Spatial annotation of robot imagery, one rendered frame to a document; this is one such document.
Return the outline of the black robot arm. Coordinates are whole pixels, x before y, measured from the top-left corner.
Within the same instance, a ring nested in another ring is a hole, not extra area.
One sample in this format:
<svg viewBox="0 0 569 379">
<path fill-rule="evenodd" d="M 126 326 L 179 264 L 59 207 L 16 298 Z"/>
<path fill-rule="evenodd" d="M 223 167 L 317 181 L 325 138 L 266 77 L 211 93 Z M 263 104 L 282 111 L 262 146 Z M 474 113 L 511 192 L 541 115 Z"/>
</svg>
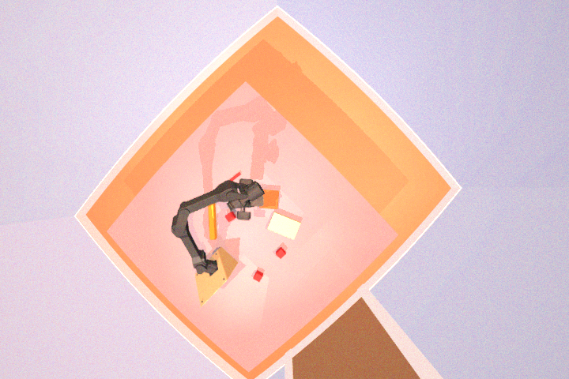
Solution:
<svg viewBox="0 0 569 379">
<path fill-rule="evenodd" d="M 180 203 L 178 212 L 172 218 L 171 232 L 183 241 L 185 248 L 191 256 L 193 268 L 196 269 L 198 275 L 205 272 L 211 276 L 218 270 L 218 266 L 217 260 L 206 260 L 206 252 L 199 250 L 196 246 L 194 238 L 189 231 L 189 214 L 219 202 L 227 202 L 226 205 L 230 211 L 246 206 L 247 200 L 250 201 L 249 208 L 262 207 L 264 205 L 263 194 L 265 193 L 262 187 L 256 181 L 244 187 L 241 183 L 226 180 L 214 190 Z"/>
</svg>

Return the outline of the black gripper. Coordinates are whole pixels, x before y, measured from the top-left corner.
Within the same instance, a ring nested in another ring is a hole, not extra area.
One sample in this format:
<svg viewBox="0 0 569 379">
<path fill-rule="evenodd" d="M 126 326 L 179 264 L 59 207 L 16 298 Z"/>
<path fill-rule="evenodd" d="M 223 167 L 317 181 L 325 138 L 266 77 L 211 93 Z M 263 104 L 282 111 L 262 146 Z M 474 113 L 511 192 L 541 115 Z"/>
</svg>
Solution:
<svg viewBox="0 0 569 379">
<path fill-rule="evenodd" d="M 246 178 L 241 178 L 239 180 L 239 183 L 243 184 L 244 187 L 250 185 L 253 182 L 252 179 L 246 179 Z M 245 208 L 249 208 L 248 205 L 250 204 L 250 201 L 247 200 L 247 205 L 242 207 L 240 209 L 240 211 L 237 211 L 237 219 L 238 220 L 250 220 L 251 219 L 251 212 L 245 212 Z"/>
</svg>

